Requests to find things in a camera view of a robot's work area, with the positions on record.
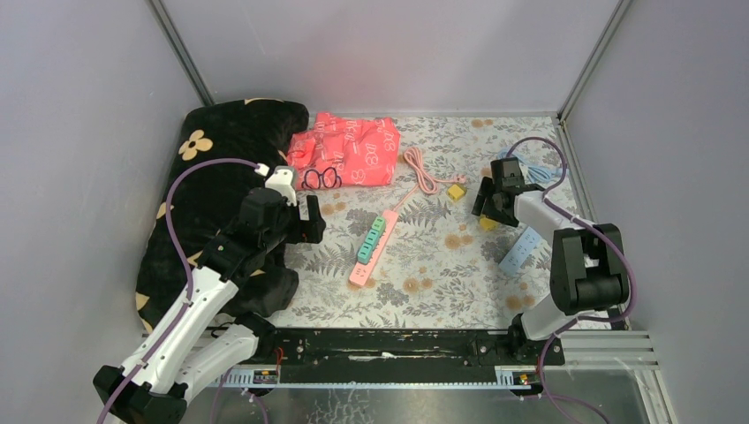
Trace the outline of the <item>blue-teal USB charger plug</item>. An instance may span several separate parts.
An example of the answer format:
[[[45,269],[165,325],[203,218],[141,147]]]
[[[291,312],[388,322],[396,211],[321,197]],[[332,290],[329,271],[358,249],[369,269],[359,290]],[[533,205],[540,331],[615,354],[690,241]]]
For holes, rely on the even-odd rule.
[[[370,241],[365,240],[357,252],[357,262],[367,265],[372,260],[376,248],[377,243],[371,243]]]

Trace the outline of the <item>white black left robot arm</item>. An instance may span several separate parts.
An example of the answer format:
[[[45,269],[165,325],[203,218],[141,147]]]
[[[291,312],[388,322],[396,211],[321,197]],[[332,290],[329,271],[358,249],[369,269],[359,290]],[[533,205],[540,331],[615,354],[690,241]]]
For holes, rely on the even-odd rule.
[[[308,218],[273,188],[255,188],[238,215],[204,248],[187,284],[140,347],[118,367],[103,366],[93,380],[103,402],[98,421],[179,423],[209,384],[242,360],[262,363],[272,336],[242,318],[197,352],[194,345],[226,303],[277,246],[318,244],[326,228],[316,196],[306,197]]]

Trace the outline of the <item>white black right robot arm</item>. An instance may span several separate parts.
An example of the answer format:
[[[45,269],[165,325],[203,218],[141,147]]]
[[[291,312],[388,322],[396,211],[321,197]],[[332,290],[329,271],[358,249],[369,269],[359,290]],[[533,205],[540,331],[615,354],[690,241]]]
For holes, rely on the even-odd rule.
[[[526,182],[515,157],[494,160],[472,213],[533,229],[551,246],[549,295],[517,315],[506,350],[520,364],[541,353],[541,341],[585,313],[627,302],[631,295],[623,240],[613,223],[593,223],[557,206],[541,185]]]

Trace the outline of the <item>teal USB charger plug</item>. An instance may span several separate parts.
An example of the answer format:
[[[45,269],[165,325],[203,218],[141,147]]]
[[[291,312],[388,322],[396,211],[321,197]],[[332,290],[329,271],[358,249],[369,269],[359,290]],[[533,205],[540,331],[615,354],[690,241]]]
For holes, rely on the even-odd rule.
[[[369,244],[376,245],[382,236],[382,231],[377,229],[370,229],[365,237],[365,241]]]

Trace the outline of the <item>yellow USB charger plug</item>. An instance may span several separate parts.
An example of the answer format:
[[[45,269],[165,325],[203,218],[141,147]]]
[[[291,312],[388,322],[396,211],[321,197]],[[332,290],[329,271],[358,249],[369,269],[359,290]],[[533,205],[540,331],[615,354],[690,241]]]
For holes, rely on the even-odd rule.
[[[459,201],[465,197],[466,192],[467,190],[463,185],[453,184],[447,189],[446,194],[452,201]]]

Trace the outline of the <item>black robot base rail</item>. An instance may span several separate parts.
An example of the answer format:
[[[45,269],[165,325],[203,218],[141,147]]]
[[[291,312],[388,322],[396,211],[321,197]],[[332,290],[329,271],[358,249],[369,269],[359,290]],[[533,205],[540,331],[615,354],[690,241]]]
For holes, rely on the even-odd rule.
[[[278,328],[242,364],[320,364],[324,360],[447,359],[467,366],[539,363],[546,342],[497,329]]]

